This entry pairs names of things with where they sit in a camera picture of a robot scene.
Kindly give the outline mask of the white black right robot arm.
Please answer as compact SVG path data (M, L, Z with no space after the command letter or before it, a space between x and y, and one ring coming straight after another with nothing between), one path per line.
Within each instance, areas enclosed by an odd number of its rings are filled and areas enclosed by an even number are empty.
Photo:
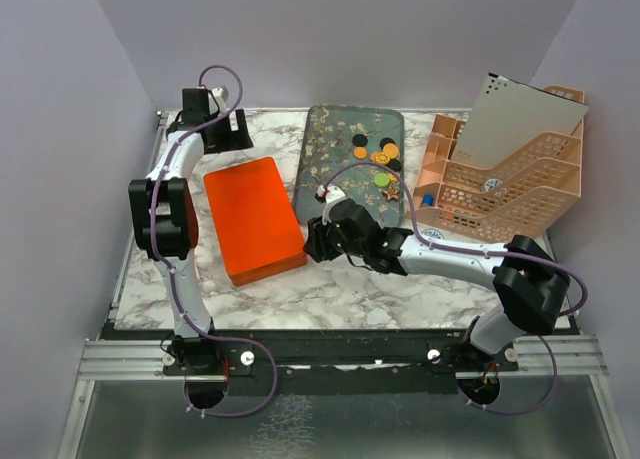
M508 343L525 335L554 331L570 285L569 275L551 265L531 238L507 244L476 244L466 253L460 242L421 236L409 229L382 227L351 199L343 199L307 223L304 252L315 262L344 255L381 274L435 275L494 291L499 304L474 319L459 346L461 362L481 370Z

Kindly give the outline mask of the orange cookie tin box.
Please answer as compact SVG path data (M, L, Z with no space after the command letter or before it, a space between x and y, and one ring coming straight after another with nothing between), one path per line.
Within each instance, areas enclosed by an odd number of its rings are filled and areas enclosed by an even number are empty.
M307 263L307 255L300 253L290 258L283 259L281 261L253 268L244 272L238 272L235 274L229 273L229 279L235 287L241 287L268 277L272 277L292 269L296 269L304 266Z

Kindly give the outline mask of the orange tin lid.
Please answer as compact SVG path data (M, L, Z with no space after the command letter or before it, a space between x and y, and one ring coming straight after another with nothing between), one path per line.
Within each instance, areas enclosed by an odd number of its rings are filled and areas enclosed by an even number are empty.
M227 275L303 252L304 238L271 157L203 177Z

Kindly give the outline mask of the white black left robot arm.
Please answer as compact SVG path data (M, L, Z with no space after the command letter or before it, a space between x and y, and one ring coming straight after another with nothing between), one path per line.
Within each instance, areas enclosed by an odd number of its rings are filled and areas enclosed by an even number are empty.
M226 87L200 83L182 90L182 108L166 131L166 146L143 179L128 185L137 247L158 269L173 313L177 337L206 337L213 320L201 296L195 268L199 226L189 179L208 154L253 146L239 103Z

